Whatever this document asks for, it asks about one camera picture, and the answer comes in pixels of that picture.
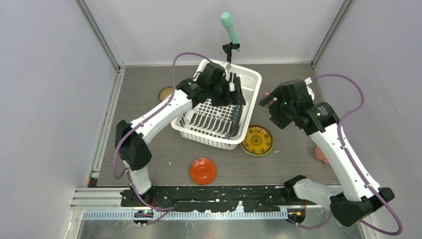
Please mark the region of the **brown ceramic bowl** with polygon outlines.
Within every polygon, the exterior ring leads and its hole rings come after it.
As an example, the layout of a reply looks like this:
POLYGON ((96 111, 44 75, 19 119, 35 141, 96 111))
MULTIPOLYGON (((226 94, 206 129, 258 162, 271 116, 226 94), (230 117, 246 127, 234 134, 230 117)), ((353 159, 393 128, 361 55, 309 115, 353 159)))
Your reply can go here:
POLYGON ((171 96, 173 92, 173 88, 172 87, 165 87, 163 88, 158 95, 159 101, 163 102, 165 101, 167 98, 169 98, 171 96))

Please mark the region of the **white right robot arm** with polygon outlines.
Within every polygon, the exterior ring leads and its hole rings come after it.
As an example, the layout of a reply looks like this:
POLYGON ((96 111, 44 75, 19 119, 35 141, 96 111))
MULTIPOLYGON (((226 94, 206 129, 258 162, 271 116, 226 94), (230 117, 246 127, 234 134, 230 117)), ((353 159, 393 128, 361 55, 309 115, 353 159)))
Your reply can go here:
POLYGON ((327 102, 315 103, 310 93, 312 78, 281 83, 259 105, 267 107, 270 121, 278 128, 294 123, 327 157, 341 187, 337 190, 298 175, 284 184, 284 198, 290 204, 307 200, 330 210, 345 227, 388 207, 395 195, 382 187, 361 163, 343 130, 339 117, 327 102))

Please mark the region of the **cream pink cup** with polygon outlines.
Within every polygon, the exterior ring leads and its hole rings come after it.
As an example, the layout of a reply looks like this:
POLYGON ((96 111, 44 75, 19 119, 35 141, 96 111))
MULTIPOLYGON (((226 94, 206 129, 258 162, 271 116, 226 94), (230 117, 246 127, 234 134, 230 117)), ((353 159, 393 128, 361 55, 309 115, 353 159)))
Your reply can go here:
POLYGON ((322 152, 322 150, 318 146, 316 146, 315 149, 314 149, 314 156, 315 156, 316 159, 318 159, 318 160, 320 160, 320 161, 322 161, 326 164, 329 164, 327 157, 325 156, 325 154, 322 152))

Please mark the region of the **green microphone on stand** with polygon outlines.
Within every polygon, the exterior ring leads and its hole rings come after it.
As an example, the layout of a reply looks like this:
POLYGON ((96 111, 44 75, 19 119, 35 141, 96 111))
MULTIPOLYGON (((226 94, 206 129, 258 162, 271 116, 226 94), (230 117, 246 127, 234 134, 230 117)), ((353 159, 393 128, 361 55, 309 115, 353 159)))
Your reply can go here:
POLYGON ((230 42, 228 44, 224 44, 222 46, 222 49, 224 53, 226 54, 226 61, 231 63, 232 61, 232 50, 236 50, 237 52, 240 52, 240 41, 238 38, 238 35, 234 29, 234 21, 232 16, 228 12, 224 12, 220 16, 220 20, 222 23, 222 26, 226 30, 230 42))

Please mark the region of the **white plastic dish rack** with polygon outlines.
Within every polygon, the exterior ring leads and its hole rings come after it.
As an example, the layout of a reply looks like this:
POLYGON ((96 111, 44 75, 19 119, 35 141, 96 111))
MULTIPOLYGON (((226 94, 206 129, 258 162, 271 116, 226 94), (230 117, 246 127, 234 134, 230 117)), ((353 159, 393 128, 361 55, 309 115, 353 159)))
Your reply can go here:
POLYGON ((171 122, 171 127, 178 131, 183 138, 220 149, 233 150, 246 136, 258 97, 262 76, 254 70, 239 65, 217 60, 213 60, 213 62, 228 70, 229 80, 230 73, 236 73, 241 80, 241 89, 246 105, 243 106, 234 136, 225 139, 235 105, 214 107, 210 100, 175 118, 171 122))

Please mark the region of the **pink mug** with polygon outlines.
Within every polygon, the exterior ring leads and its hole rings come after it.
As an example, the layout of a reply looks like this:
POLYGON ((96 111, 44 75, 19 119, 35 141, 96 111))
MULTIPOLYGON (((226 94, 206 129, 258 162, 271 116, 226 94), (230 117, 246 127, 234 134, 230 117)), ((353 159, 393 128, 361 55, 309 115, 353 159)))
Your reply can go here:
POLYGON ((276 101, 276 98, 271 93, 265 93, 264 96, 265 98, 263 100, 267 106, 272 105, 276 101))

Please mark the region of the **orange red bowl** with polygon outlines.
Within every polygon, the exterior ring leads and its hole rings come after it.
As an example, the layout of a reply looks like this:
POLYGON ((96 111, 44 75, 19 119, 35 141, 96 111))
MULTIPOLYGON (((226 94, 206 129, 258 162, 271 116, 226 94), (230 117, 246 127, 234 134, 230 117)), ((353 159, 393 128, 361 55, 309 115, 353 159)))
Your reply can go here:
POLYGON ((216 166, 208 158, 196 159, 189 168, 191 180, 197 185, 207 185, 216 178, 216 166))

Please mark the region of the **yellow patterned plate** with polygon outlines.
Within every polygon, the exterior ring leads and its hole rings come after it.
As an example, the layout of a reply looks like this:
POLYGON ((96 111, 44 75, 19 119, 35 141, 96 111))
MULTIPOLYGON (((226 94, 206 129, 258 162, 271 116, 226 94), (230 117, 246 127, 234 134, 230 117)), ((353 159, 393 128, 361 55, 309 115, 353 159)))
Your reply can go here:
POLYGON ((263 156, 271 151, 274 141, 271 133, 264 127, 252 125, 240 144, 243 151, 252 156, 263 156))

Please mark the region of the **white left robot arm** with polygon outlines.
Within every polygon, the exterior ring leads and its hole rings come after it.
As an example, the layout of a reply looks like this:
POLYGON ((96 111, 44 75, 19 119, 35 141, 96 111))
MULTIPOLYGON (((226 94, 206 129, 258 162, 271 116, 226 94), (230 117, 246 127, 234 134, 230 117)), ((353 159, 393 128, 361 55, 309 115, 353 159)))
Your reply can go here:
POLYGON ((229 75, 226 69, 207 62, 192 78, 182 80, 170 96, 132 122, 120 121, 116 126, 115 157, 126 166, 125 173, 135 191, 133 199, 141 206, 152 202, 147 165, 152 158, 148 144, 176 117, 188 112, 198 104, 210 100, 213 106, 243 104, 237 97, 241 94, 240 78, 229 75))

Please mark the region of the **teal square plate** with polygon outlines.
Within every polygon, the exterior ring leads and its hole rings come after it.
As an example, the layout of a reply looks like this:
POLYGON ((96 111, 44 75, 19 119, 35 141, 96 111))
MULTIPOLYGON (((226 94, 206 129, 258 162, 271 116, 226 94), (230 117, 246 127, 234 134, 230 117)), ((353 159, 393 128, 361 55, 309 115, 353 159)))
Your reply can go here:
POLYGON ((242 109, 243 109, 243 106, 241 105, 236 105, 234 107, 233 112, 231 114, 231 118, 230 118, 230 127, 225 136, 225 139, 229 139, 230 137, 234 136, 234 132, 236 131, 239 121, 240 121, 242 109))

